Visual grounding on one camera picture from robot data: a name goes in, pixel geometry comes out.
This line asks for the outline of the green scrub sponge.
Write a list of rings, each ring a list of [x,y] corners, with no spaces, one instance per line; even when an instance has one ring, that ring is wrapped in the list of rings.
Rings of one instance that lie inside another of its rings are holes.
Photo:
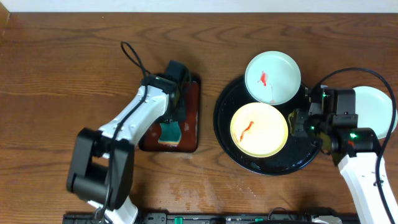
[[[182,132],[178,121],[160,123],[161,135],[158,143],[168,146],[177,146],[182,138]]]

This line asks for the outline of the light green plate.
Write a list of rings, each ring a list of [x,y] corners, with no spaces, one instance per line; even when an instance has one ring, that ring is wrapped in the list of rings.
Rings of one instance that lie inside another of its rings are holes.
[[[392,101],[381,90],[370,86],[357,86],[355,112],[358,128],[371,128],[378,139],[387,136],[392,119]]]
[[[244,74],[249,94],[268,105],[281,105],[291,100],[298,92],[301,81],[301,72],[295,60],[278,51],[255,56]]]

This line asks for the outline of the yellow plate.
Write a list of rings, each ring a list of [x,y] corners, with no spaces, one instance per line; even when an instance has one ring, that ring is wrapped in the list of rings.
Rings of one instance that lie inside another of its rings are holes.
[[[277,154],[288,139],[288,126],[282,113],[265,103],[248,103],[233,115],[230,135],[244,154],[264,158]]]

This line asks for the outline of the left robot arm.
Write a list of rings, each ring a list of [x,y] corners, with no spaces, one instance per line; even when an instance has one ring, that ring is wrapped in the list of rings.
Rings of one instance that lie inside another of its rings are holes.
[[[134,99],[98,130],[76,137],[67,190],[94,206],[85,223],[134,223],[137,207],[129,198],[135,146],[157,120],[177,120],[190,75],[148,75]]]

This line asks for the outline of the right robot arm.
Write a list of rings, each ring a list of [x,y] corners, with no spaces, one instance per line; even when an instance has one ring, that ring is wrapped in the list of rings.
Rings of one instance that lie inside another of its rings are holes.
[[[361,223],[397,223],[397,202],[387,179],[382,147],[370,128],[358,128],[358,115],[289,114],[290,132],[309,138],[332,157],[349,191]]]

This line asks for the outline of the rectangular brown black-rimmed tray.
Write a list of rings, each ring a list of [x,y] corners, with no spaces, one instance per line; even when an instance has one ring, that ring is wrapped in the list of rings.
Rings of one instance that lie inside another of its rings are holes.
[[[143,135],[138,143],[138,147],[146,152],[195,152],[198,147],[198,129],[199,129],[199,110],[200,110],[200,92],[201,80],[197,75],[192,76],[191,81],[187,81],[184,87],[188,90],[185,94],[185,103],[187,118],[180,121],[179,126],[182,132],[182,138],[177,146],[168,146],[159,144],[161,135],[160,123],[166,121],[157,120]]]

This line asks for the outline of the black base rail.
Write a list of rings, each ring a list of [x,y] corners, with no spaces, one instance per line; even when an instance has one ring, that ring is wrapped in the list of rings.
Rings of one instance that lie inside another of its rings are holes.
[[[332,215],[167,215],[147,213],[139,215],[133,224],[247,224],[247,223],[321,223],[342,224],[343,221]]]

